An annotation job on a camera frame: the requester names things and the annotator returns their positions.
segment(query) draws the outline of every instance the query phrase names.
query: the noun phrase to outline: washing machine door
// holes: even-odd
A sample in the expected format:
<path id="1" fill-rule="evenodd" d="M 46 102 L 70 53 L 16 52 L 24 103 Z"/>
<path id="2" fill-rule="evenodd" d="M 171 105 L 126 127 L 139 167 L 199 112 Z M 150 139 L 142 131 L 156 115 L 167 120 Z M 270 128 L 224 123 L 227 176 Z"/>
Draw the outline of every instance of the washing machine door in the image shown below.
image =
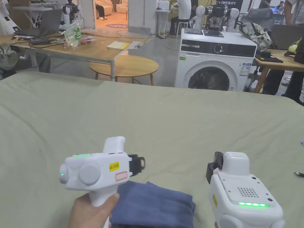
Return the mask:
<path id="1" fill-rule="evenodd" d="M 211 60 L 192 67 L 185 75 L 184 87 L 227 91 L 235 89 L 236 83 L 236 74 L 229 65 Z"/>

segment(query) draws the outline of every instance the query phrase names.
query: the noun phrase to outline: washing machine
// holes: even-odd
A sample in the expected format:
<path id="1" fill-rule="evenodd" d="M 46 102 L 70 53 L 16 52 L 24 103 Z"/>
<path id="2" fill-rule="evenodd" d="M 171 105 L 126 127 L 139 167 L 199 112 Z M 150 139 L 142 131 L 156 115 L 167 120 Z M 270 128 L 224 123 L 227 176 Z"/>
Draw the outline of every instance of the washing machine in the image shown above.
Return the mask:
<path id="1" fill-rule="evenodd" d="M 257 45 L 239 33 L 203 32 L 182 29 L 175 87 L 243 91 Z"/>

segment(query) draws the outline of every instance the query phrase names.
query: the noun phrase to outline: white shirt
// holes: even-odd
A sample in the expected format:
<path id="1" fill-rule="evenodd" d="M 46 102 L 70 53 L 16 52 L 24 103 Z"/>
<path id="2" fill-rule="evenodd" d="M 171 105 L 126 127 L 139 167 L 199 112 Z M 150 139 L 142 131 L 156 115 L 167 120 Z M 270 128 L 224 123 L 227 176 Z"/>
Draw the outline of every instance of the white shirt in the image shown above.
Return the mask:
<path id="1" fill-rule="evenodd" d="M 304 0 L 288 0 L 292 5 L 295 5 L 293 10 L 291 22 L 295 24 L 304 23 Z"/>
<path id="2" fill-rule="evenodd" d="M 177 0 L 177 3 L 178 3 L 178 18 L 181 20 L 190 19 L 191 0 Z"/>

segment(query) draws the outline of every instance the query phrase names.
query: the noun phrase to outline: washing machine control panel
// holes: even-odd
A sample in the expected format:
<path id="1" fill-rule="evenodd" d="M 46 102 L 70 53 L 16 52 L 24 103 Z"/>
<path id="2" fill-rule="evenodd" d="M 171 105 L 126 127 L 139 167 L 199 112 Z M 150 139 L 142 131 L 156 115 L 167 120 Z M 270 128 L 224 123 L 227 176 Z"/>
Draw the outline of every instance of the washing machine control panel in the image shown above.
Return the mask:
<path id="1" fill-rule="evenodd" d="M 182 40 L 181 51 L 204 54 L 218 54 L 238 57 L 254 57 L 256 46 L 213 43 L 197 40 Z"/>

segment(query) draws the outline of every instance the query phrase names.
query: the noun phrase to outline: white label sticker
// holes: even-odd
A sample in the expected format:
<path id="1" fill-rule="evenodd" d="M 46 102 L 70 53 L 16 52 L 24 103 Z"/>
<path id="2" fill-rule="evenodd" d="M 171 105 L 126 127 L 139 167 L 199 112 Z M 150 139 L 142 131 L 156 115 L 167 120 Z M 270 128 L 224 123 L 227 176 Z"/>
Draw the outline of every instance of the white label sticker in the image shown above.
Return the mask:
<path id="1" fill-rule="evenodd" d="M 125 171 L 125 172 L 122 172 L 122 173 L 117 173 L 115 175 L 115 180 L 116 181 L 121 181 L 121 180 L 124 180 L 124 179 L 127 179 L 128 178 L 128 173 Z"/>
<path id="2" fill-rule="evenodd" d="M 243 63 L 240 76 L 248 76 L 250 67 L 251 67 L 251 63 Z"/>

